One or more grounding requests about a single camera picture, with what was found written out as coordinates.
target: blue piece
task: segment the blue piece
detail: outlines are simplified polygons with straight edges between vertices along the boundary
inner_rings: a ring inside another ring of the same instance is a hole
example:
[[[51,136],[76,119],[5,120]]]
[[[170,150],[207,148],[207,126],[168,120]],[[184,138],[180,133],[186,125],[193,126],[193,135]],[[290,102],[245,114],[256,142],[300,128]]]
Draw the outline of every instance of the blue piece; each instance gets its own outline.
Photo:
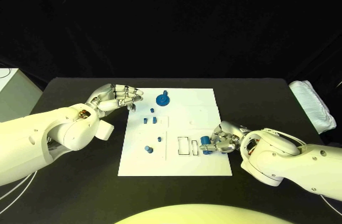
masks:
[[[204,154],[204,155],[210,155],[210,154],[212,154],[212,151],[203,151],[203,154]]]
[[[165,106],[170,102],[170,98],[167,96],[167,91],[164,90],[163,94],[160,94],[155,98],[155,103],[158,106]]]
[[[210,139],[207,136],[200,137],[200,143],[202,145],[210,144]]]
[[[151,147],[145,146],[145,147],[144,147],[144,150],[145,150],[148,153],[152,153],[152,148],[151,148]]]

